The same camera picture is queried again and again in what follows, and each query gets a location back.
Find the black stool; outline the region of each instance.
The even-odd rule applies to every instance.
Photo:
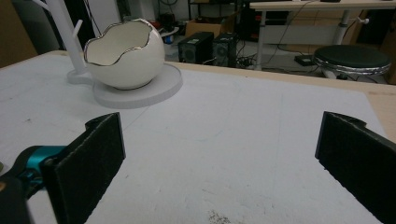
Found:
[[[313,60],[325,75],[330,71],[337,79],[347,79],[349,75],[382,75],[390,68],[390,57],[376,49],[361,46],[322,47],[315,51]]]

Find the white table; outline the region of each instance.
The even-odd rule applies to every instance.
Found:
[[[174,64],[184,80],[176,95],[123,110],[97,104],[90,86],[68,84],[73,65],[64,56],[0,70],[1,162],[9,169],[29,146],[67,145],[86,121],[119,111],[126,159],[88,223],[378,223],[314,157],[324,110],[385,135],[363,92]],[[396,95],[387,86],[348,85]],[[45,191],[29,206],[36,223],[55,222]]]
[[[256,70],[262,70],[262,44],[341,44],[347,30],[350,10],[357,9],[389,9],[395,8],[396,1],[382,0],[341,0],[339,3],[320,1],[285,1],[250,3],[250,8],[262,13],[257,48]],[[301,11],[301,10],[344,10],[343,17],[337,26],[266,26],[267,11]]]

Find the floor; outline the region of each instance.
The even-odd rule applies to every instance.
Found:
[[[165,59],[166,61],[178,62],[178,48],[177,42],[183,37],[176,38],[171,45],[165,45]],[[262,55],[262,71],[277,72],[284,75],[309,76],[309,77],[323,77],[326,78],[319,68],[316,66],[301,66],[294,61],[294,57],[301,55],[299,52],[290,52],[283,50],[284,46],[277,47],[276,45],[264,45]],[[257,51],[257,43],[249,41],[239,41],[237,45],[238,58],[245,59],[245,64],[256,64],[255,55]],[[253,65],[246,66],[243,69],[253,70]],[[383,76],[370,77],[353,77],[350,76],[348,81],[371,82],[387,84]]]

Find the white desk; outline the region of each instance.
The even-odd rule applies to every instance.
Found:
[[[341,44],[344,33],[347,29],[350,10],[353,9],[389,9],[395,8],[396,1],[382,0],[341,0],[339,3],[326,3],[319,1],[286,1],[286,2],[258,2],[251,3],[250,8],[262,13],[262,21],[259,32],[259,45],[257,49],[256,70],[262,70],[262,44],[316,44],[330,45]],[[344,10],[343,17],[338,26],[265,26],[267,11],[300,11],[300,10]],[[298,36],[294,29],[299,29]]]
[[[323,110],[391,130],[394,116],[375,113],[394,115],[394,88],[174,64],[184,79],[175,96],[119,110],[126,159],[88,223],[378,223],[314,154]],[[116,111],[97,104],[90,86],[66,83],[72,68],[44,55],[0,70],[7,169],[25,148],[67,145],[86,121]],[[383,102],[375,111],[369,95]],[[55,222],[45,191],[29,205],[36,223]]]

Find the desk leg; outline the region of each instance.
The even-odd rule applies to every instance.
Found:
[[[257,61],[256,61],[256,69],[262,70],[262,44],[264,43],[264,29],[265,29],[265,20],[267,17],[267,12],[262,12],[262,21],[260,22],[260,31],[259,31],[259,43],[257,45]]]
[[[334,45],[340,45],[343,42],[344,34],[347,31],[347,22],[349,20],[349,16],[350,16],[350,10],[345,10],[343,14],[343,18],[338,24],[338,29],[335,33],[334,39],[332,40],[332,43]]]

